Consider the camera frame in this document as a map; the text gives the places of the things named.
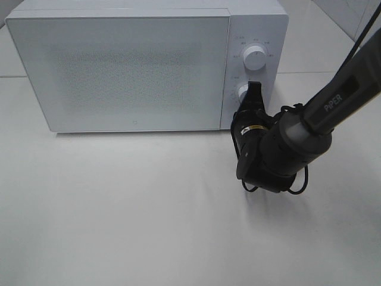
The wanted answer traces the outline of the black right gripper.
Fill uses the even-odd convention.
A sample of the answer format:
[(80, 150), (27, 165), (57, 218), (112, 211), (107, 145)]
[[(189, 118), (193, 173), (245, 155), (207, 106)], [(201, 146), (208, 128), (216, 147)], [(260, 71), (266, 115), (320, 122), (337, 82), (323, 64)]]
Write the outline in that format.
[(273, 174), (266, 169), (259, 149), (261, 138), (271, 127), (271, 117), (265, 112), (262, 84), (249, 81), (240, 99), (240, 106), (230, 126), (238, 159), (236, 177), (271, 179)]

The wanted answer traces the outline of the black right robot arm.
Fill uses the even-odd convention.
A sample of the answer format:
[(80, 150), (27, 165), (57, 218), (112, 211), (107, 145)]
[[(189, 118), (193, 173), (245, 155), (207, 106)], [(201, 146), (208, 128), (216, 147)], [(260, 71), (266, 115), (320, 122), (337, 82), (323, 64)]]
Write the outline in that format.
[[(261, 92), (261, 83), (250, 81), (233, 115), (236, 177), (252, 191), (300, 194), (307, 187), (308, 165), (330, 148), (334, 128), (380, 94), (380, 32), (306, 104), (284, 105), (269, 116)], [(293, 191), (300, 170), (305, 183)]]

